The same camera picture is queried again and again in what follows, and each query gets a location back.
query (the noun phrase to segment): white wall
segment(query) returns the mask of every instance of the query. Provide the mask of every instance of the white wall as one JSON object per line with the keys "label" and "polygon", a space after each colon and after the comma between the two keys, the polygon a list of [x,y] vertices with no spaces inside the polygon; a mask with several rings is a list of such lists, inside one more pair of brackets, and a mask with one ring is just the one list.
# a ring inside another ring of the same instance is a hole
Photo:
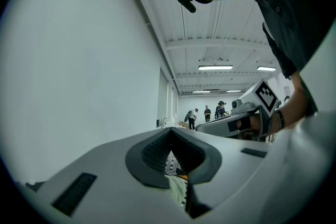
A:
{"label": "white wall", "polygon": [[282,73],[271,78],[267,83],[282,103],[284,103],[286,97],[283,89],[284,86],[289,86],[291,95],[294,93],[293,83],[289,79],[286,79]]}
{"label": "white wall", "polygon": [[1,154],[14,180],[45,181],[155,128],[160,68],[169,75],[134,0],[12,0],[0,45]]}
{"label": "white wall", "polygon": [[223,95],[223,96],[215,96],[215,97],[180,97],[178,99],[178,117],[176,118],[177,122],[184,121],[185,115],[191,109],[198,109],[198,113],[196,114],[196,126],[202,123],[205,123],[204,110],[205,106],[208,105],[211,110],[211,120],[215,119],[215,111],[218,106],[219,101],[223,101],[226,103],[225,110],[231,112],[232,109],[232,101],[241,97],[242,94],[237,95]]}

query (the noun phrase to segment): ceiling light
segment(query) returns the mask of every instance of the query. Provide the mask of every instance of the ceiling light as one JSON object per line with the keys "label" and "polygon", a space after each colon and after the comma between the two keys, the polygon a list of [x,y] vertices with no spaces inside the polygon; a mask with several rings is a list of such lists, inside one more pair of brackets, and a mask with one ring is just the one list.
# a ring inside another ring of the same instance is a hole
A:
{"label": "ceiling light", "polygon": [[257,70],[263,70],[263,71],[275,71],[277,70],[275,67],[258,67]]}
{"label": "ceiling light", "polygon": [[193,93],[210,93],[210,91],[193,91]]}
{"label": "ceiling light", "polygon": [[199,70],[223,70],[231,69],[233,66],[199,66]]}

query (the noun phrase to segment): wristwatch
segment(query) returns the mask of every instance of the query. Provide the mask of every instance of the wristwatch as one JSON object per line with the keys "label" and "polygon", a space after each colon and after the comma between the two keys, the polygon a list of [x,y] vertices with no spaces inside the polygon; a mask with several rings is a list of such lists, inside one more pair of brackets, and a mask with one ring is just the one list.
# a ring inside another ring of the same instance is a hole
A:
{"label": "wristwatch", "polygon": [[279,109],[275,109],[275,113],[277,113],[278,120],[279,120],[279,130],[282,130],[285,127],[285,119],[283,117],[282,112]]}

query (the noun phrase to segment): white ceiling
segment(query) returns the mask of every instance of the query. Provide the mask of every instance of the white ceiling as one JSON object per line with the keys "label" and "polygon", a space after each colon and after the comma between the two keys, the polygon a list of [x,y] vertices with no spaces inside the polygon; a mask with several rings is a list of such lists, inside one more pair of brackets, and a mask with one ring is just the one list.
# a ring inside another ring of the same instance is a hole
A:
{"label": "white ceiling", "polygon": [[[280,71],[262,30],[254,0],[194,3],[190,13],[177,0],[141,0],[181,95],[194,90],[247,90]],[[229,72],[199,71],[199,65],[233,65]],[[276,73],[258,66],[276,67]]]}

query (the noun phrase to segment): black pants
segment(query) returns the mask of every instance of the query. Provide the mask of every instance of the black pants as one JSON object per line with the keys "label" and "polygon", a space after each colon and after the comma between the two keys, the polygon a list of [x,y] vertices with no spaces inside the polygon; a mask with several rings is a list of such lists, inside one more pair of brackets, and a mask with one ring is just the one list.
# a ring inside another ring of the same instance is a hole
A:
{"label": "black pants", "polygon": [[194,130],[195,129],[195,119],[188,118],[188,121],[189,121],[189,129]]}

